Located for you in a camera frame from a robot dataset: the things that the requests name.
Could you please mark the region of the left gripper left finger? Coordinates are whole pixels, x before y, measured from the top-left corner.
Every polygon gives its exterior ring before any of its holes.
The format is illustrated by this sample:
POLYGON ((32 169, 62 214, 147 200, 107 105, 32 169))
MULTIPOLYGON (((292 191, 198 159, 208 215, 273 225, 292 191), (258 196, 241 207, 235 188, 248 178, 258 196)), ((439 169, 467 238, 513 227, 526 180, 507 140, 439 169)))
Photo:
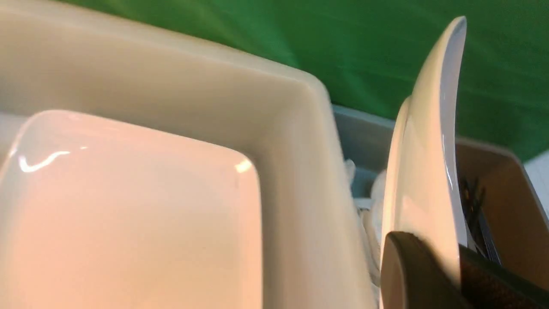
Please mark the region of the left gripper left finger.
POLYGON ((412 233, 386 235, 380 278, 385 309, 471 309, 429 248, 412 233))

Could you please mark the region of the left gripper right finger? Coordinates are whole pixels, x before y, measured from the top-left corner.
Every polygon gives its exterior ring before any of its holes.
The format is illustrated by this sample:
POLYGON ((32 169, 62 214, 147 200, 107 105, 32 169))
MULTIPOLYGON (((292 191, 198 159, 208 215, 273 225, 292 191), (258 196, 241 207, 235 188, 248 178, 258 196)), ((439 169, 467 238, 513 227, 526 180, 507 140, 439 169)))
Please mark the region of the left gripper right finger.
POLYGON ((547 309, 549 292, 460 245, 461 292, 475 309, 547 309))

